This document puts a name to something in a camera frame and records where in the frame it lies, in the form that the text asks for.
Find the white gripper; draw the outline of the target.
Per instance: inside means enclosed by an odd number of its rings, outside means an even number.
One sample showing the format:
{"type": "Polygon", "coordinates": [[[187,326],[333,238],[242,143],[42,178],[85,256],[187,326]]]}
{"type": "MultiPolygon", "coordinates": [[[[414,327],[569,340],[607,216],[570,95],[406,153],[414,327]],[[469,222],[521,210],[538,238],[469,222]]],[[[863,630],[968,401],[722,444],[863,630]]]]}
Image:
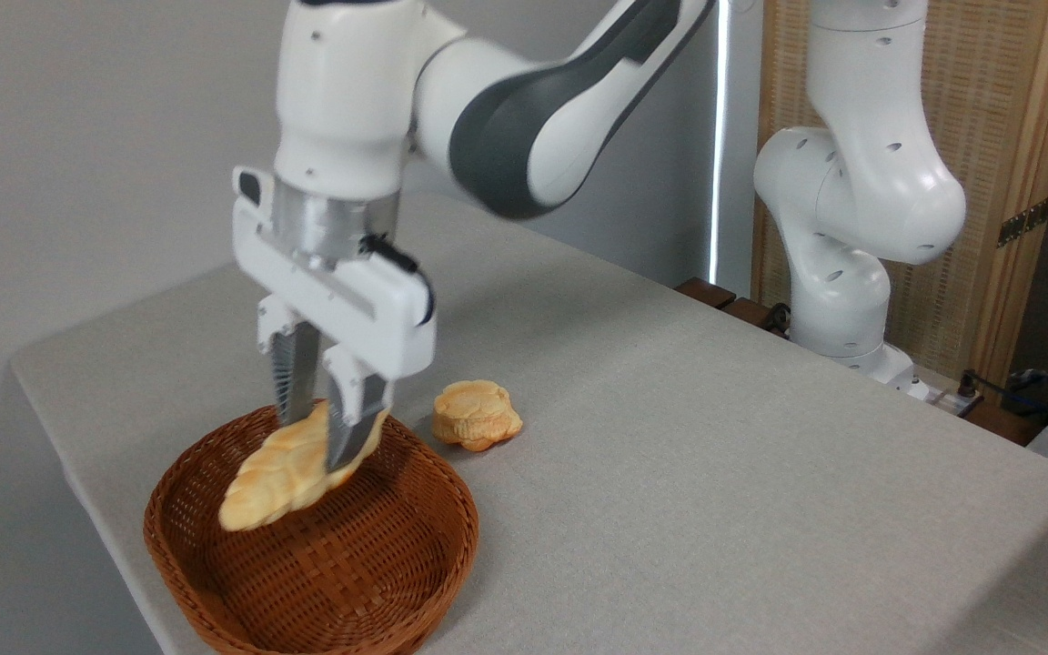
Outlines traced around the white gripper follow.
{"type": "Polygon", "coordinates": [[[388,380],[415,376],[436,347],[434,291],[386,253],[346,258],[332,269],[304,264],[286,252],[267,224],[271,175],[238,166],[233,208],[236,262],[274,296],[257,306],[257,346],[269,357],[279,425],[307,418],[315,406],[319,332],[328,373],[326,471],[352,463],[390,408],[388,380]]]}

